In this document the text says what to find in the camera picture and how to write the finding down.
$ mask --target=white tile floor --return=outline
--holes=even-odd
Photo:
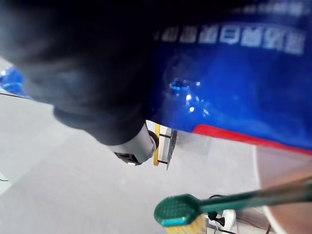
[[[152,160],[134,168],[58,123],[49,105],[0,97],[0,107],[1,178],[13,184],[0,196],[0,233],[160,234],[153,211],[166,196],[257,188],[247,144],[213,140],[204,152],[181,145],[168,171]]]

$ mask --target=black jacket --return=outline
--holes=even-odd
[[[0,54],[26,77],[26,92],[54,105],[64,124],[107,145],[141,129],[151,79],[152,33],[219,17],[233,1],[90,0],[2,3]]]

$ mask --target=brush bristles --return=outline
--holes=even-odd
[[[189,225],[166,227],[168,234],[206,234],[206,219],[202,214]]]

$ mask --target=green brush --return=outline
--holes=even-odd
[[[154,218],[169,234],[197,234],[206,227],[203,213],[306,201],[312,201],[312,177],[216,199],[199,200],[190,194],[168,197],[156,206]]]

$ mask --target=green handle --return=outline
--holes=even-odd
[[[201,212],[207,213],[227,209],[239,210],[248,207],[273,206],[304,201],[312,201],[312,178],[263,191],[199,200],[198,204]]]

